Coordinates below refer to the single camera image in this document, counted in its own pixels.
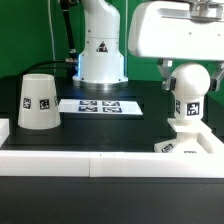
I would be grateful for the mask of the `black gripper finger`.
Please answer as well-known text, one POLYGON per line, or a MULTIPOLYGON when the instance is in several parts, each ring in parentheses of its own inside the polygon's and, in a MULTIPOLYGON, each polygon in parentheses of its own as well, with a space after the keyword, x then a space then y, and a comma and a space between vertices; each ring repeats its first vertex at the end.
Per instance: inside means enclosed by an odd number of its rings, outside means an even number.
POLYGON ((216 69, 211 76, 210 90, 218 91, 223 78, 224 78, 224 62, 218 62, 216 64, 216 69))

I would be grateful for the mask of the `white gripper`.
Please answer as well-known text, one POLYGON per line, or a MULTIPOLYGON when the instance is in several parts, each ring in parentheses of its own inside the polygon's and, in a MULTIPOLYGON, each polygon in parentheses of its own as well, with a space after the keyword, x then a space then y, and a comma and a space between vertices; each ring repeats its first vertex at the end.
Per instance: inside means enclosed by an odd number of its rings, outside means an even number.
POLYGON ((138 57, 160 58, 162 88, 173 90, 170 59, 224 61, 224 19, 192 18, 189 3, 144 2, 133 13, 128 48, 138 57))

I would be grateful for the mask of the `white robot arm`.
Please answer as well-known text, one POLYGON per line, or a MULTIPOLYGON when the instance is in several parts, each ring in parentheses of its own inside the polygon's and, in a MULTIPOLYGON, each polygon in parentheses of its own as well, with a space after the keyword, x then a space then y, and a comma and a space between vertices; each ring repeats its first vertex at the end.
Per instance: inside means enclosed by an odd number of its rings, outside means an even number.
MULTIPOLYGON (((119 52, 119 12, 105 0, 82 0, 85 47, 74 80, 87 88, 125 83, 124 57, 119 52)), ((214 61, 212 88, 224 72, 224 0, 149 0, 134 10, 128 49, 137 57, 156 58, 163 88, 175 81, 169 68, 175 59, 214 61)))

